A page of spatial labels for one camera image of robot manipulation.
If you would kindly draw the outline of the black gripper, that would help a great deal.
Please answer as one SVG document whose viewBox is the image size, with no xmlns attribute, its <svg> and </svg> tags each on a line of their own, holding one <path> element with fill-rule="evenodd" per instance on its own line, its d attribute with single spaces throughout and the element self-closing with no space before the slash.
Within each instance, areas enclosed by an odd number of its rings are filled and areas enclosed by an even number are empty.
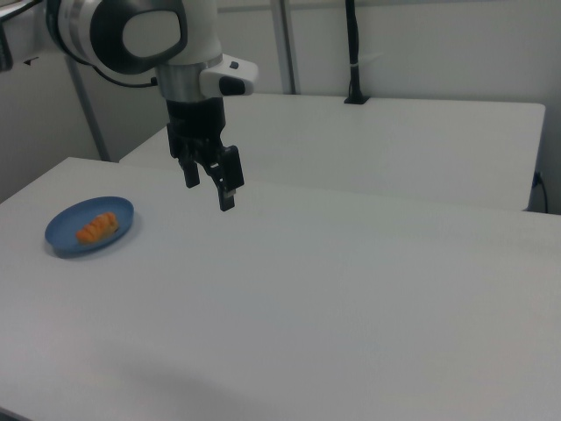
<svg viewBox="0 0 561 421">
<path fill-rule="evenodd" d="M 236 191 L 245 185 L 245 179 L 238 148 L 224 147 L 220 138 L 225 127 L 224 100 L 167 100 L 167 112 L 170 153 L 178 159 L 186 187 L 200 184 L 199 163 L 216 185 L 220 210 L 232 209 Z"/>
</svg>

